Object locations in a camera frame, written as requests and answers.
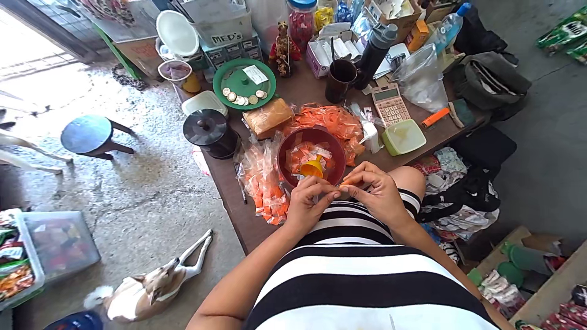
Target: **figurine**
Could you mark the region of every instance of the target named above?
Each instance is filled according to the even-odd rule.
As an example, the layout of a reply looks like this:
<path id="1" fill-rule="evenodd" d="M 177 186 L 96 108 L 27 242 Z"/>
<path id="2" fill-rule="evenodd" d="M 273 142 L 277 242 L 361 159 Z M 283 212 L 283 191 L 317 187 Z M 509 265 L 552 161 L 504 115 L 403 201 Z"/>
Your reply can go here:
<path id="1" fill-rule="evenodd" d="M 271 47 L 269 61 L 276 62 L 279 75 L 288 78 L 292 75 L 290 60 L 301 60 L 302 54 L 295 42 L 289 37 L 288 25 L 285 22 L 280 22 L 277 25 L 277 30 L 279 34 Z"/>

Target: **wooden table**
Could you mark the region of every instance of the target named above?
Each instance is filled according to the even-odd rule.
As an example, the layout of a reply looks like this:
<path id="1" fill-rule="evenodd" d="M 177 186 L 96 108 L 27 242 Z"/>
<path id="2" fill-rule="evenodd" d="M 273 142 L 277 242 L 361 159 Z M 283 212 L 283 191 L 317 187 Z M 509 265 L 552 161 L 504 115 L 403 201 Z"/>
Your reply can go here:
<path id="1" fill-rule="evenodd" d="M 286 102 L 293 103 L 298 107 L 309 102 L 318 102 L 323 105 L 330 104 L 324 97 L 326 79 L 315 79 L 312 71 L 305 62 L 296 62 L 296 68 L 297 70 L 291 78 L 276 77 L 276 93 Z M 203 84 L 203 86 L 205 89 L 211 89 L 209 84 Z M 445 86 L 449 99 L 454 99 L 450 97 L 453 94 L 450 84 L 445 83 Z M 180 100 L 183 102 L 186 99 L 185 95 L 182 95 L 178 89 L 176 89 L 176 92 L 178 92 Z M 365 96 L 360 90 L 350 90 L 347 95 L 347 100 L 348 105 L 351 102 L 357 102 L 361 107 L 370 106 L 374 108 L 371 95 Z M 410 112 L 410 116 L 417 123 L 422 122 L 430 115 L 429 112 L 411 104 L 406 99 L 404 101 Z M 487 119 L 480 111 L 475 109 L 472 109 L 472 111 L 476 119 L 476 123 L 472 127 L 477 127 Z M 228 112 L 229 125 L 241 137 L 247 138 L 250 132 L 241 121 L 241 112 L 230 108 Z M 359 164 L 367 160 L 384 171 L 391 171 L 414 161 L 424 154 L 436 151 L 451 139 L 467 132 L 472 127 L 459 129 L 451 120 L 450 116 L 445 116 L 430 129 L 424 131 L 427 143 L 423 147 L 399 156 L 391 156 L 385 149 L 381 149 L 376 154 L 371 154 L 370 151 L 366 150 L 363 154 L 357 156 L 355 162 Z M 277 226 L 267 224 L 262 217 L 255 216 L 255 203 L 251 197 L 247 197 L 247 204 L 242 202 L 241 190 L 235 179 L 236 173 L 231 160 L 217 160 L 210 157 L 207 153 L 204 153 L 204 158 L 208 163 L 218 192 L 220 192 L 224 208 L 226 208 L 234 230 L 237 232 L 242 249 L 245 254 L 249 254 L 264 239 L 271 235 L 277 229 Z"/>

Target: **black thermos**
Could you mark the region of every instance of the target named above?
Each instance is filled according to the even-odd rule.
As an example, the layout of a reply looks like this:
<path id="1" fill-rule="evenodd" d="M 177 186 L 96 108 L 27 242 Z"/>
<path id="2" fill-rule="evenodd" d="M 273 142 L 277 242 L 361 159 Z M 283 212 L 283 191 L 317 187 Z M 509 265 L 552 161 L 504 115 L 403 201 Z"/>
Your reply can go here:
<path id="1" fill-rule="evenodd" d="M 367 47 L 363 51 L 363 56 L 357 63 L 359 73 L 355 83 L 356 89 L 363 90 L 367 88 L 396 37 L 397 26 L 395 24 L 383 25 L 377 23 L 375 25 L 371 31 L 369 43 L 367 43 Z"/>

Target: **maroon bowl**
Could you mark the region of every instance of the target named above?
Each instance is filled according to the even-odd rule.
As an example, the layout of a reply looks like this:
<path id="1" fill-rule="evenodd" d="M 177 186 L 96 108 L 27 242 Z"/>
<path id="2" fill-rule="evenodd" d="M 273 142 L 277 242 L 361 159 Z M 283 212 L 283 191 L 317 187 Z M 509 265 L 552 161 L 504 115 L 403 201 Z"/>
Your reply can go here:
<path id="1" fill-rule="evenodd" d="M 290 188 L 296 187 L 298 185 L 298 179 L 291 175 L 291 172 L 285 165 L 285 153 L 295 147 L 295 137 L 299 133 L 302 133 L 302 142 L 307 141 L 314 144 L 318 144 L 320 142 L 328 143 L 329 147 L 327 150 L 332 153 L 332 159 L 334 160 L 335 165 L 334 168 L 329 171 L 328 177 L 325 179 L 333 186 L 337 185 L 345 172 L 345 151 L 342 149 L 342 146 L 338 140 L 332 134 L 328 133 L 328 130 L 324 126 L 314 125 L 314 127 L 298 129 L 292 132 L 283 140 L 279 147 L 279 153 L 277 155 L 279 172 L 285 178 L 285 181 L 289 183 Z"/>

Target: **green plate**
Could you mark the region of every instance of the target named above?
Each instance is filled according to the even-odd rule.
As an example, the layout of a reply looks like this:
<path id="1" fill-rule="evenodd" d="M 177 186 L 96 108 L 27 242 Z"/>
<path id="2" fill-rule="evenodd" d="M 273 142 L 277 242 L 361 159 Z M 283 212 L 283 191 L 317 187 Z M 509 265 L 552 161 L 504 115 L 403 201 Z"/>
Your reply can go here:
<path id="1" fill-rule="evenodd" d="M 255 65 L 263 74 L 269 79 L 266 82 L 262 82 L 256 85 L 246 73 L 242 70 L 247 66 Z M 214 93 L 222 103 L 225 105 L 242 111 L 248 111 L 263 106 L 275 94 L 275 75 L 273 71 L 262 62 L 254 59 L 234 59 L 230 62 L 225 63 L 216 71 L 214 74 L 214 81 L 212 86 Z M 259 98 L 259 102 L 255 105 L 249 104 L 248 106 L 240 106 L 233 102 L 230 102 L 226 96 L 222 94 L 222 90 L 228 87 L 232 92 L 235 92 L 238 96 L 249 97 L 254 95 L 257 90 L 262 90 L 267 93 L 267 97 L 264 99 Z"/>

